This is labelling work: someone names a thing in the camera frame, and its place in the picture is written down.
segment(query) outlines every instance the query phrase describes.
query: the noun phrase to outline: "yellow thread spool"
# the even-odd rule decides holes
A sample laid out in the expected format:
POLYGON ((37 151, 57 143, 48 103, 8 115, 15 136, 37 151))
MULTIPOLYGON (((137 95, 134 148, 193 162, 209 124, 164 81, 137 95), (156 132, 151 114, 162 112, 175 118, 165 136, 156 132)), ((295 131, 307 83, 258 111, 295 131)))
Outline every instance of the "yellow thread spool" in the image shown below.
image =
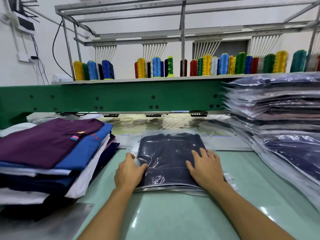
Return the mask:
POLYGON ((232 58, 231 74, 235 74, 237 57, 232 58))
POLYGON ((85 79, 85 73, 83 71, 83 66, 80 61, 75 61, 73 63, 75 79, 77 81, 83 81, 85 79))
POLYGON ((211 56, 209 54, 203 57, 202 76, 210 76, 211 56))
POLYGON ((146 78, 146 61, 144 58, 137 60, 138 78, 146 78))
POLYGON ((272 73, 286 72, 288 52, 281 50, 275 54, 274 67, 272 73))
POLYGON ((228 75, 231 75, 233 56, 229 56, 228 75))

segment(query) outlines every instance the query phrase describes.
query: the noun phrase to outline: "table surface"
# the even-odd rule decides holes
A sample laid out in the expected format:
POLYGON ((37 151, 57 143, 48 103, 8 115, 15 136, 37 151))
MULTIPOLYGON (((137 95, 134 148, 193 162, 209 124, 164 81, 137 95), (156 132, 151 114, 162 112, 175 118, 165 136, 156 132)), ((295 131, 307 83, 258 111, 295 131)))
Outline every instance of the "table surface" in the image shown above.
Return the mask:
MULTIPOLYGON (((74 239, 114 189, 113 177, 128 150, 119 150, 78 202, 95 206, 74 239)), ((254 152, 218 152, 222 168, 235 178, 238 193, 297 240, 320 236, 320 213, 254 152)), ((240 239, 222 209, 211 198, 172 192, 134 193, 120 239, 240 239)))

